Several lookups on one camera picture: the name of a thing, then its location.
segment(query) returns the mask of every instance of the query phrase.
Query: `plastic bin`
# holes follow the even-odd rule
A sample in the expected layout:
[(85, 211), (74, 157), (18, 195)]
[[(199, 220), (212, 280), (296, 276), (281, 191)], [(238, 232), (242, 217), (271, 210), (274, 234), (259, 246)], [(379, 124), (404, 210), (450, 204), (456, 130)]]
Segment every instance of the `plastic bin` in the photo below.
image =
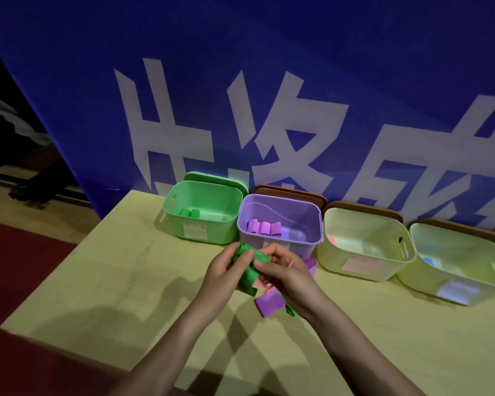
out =
[[(236, 221), (247, 187), (239, 180), (188, 172), (173, 186), (163, 209), (179, 238), (227, 244), (238, 238)], [(180, 215), (182, 209), (199, 210), (199, 218)]]
[[(283, 195), (301, 197), (311, 195), (324, 199), (322, 196), (292, 189), (278, 188), (277, 186), (257, 186), (254, 192), (278, 190)], [(257, 219), (268, 223), (281, 223), (281, 235), (262, 235), (247, 231), (248, 221)], [(240, 232), (240, 241), (257, 249), (271, 243), (280, 243), (300, 257), (309, 257), (315, 246), (323, 240), (323, 223), (321, 210), (308, 201), (269, 196), (264, 194), (250, 194), (244, 198), (237, 221)]]
[[(363, 209), (375, 211), (370, 206)], [(382, 215), (337, 207), (325, 210), (324, 240), (317, 247), (319, 263), (335, 273), (384, 281), (413, 261), (416, 251), (407, 229), (383, 216), (392, 210), (382, 210)]]
[(418, 256), (397, 274), (405, 286), (466, 306), (495, 297), (495, 243), (423, 223), (409, 231)]

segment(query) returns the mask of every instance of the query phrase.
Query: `table surface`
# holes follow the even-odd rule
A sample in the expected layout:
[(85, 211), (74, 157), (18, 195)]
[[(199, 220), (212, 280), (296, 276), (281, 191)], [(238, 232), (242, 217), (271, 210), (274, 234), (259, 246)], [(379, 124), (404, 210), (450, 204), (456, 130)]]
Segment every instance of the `table surface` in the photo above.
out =
[[(174, 237), (163, 201), (128, 193), (2, 328), (130, 370), (187, 307), (222, 249)], [(495, 394), (495, 299), (463, 307), (395, 278), (371, 282), (319, 266), (316, 280), (424, 392)], [(280, 310), (264, 319), (237, 291), (176, 386), (218, 395), (351, 394), (302, 318)]]

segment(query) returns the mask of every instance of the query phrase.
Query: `green foam piece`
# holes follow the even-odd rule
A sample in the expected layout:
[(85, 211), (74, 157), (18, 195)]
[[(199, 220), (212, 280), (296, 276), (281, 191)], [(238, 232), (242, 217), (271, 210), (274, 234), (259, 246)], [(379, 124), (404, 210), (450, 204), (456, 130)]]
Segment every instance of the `green foam piece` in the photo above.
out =
[(250, 296), (255, 296), (257, 294), (257, 289), (253, 287), (253, 284), (258, 279), (260, 273), (253, 266), (253, 261), (260, 260), (270, 262), (271, 260), (264, 253), (259, 252), (257, 249), (251, 247), (247, 243), (243, 243), (236, 251), (233, 259), (231, 260), (231, 264), (235, 264), (235, 262), (238, 260), (238, 257), (240, 257), (248, 249), (253, 249), (255, 251), (255, 254), (253, 256), (253, 259), (251, 260), (251, 263), (247, 266), (244, 273), (242, 274), (242, 277), (240, 278), (240, 281), (238, 282), (238, 285), (236, 287), (237, 290), (241, 292), (247, 293)]

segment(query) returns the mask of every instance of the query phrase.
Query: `pink foam piece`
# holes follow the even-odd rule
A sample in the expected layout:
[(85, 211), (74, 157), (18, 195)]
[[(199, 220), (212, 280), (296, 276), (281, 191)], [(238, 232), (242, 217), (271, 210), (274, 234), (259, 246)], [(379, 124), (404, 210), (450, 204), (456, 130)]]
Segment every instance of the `pink foam piece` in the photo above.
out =
[[(315, 271), (317, 267), (317, 260), (315, 258), (304, 258), (302, 259), (306, 266), (308, 267), (308, 271), (310, 271), (310, 275), (315, 277)], [(275, 287), (271, 287), (270, 289), (266, 289), (266, 293), (264, 296), (255, 299), (255, 304), (257, 305), (258, 311), (260, 314), (267, 318), (274, 312), (284, 308), (286, 306), (286, 301), (282, 298), (279, 292), (275, 292)]]
[(260, 226), (260, 223), (258, 222), (257, 219), (250, 219), (248, 222), (247, 222), (247, 231), (249, 233), (258, 233), (259, 232), (259, 226)]
[(282, 226), (280, 222), (275, 222), (271, 224), (270, 235), (271, 236), (282, 235)]
[(271, 231), (271, 225), (269, 222), (261, 222), (260, 228), (258, 229), (259, 234), (261, 235), (269, 235)]

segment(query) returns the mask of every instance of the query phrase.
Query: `green lid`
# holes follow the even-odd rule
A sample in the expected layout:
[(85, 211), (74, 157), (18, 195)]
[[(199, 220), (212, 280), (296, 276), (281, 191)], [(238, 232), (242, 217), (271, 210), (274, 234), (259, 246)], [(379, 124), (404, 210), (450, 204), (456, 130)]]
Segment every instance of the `green lid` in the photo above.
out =
[(249, 190), (248, 187), (237, 179), (224, 178), (223, 176), (203, 174), (201, 172), (187, 172), (185, 174), (184, 180), (194, 180), (196, 182), (207, 182), (207, 183), (215, 183), (217, 185), (224, 186), (232, 186), (236, 187), (239, 191), (242, 192), (242, 197), (248, 195)]

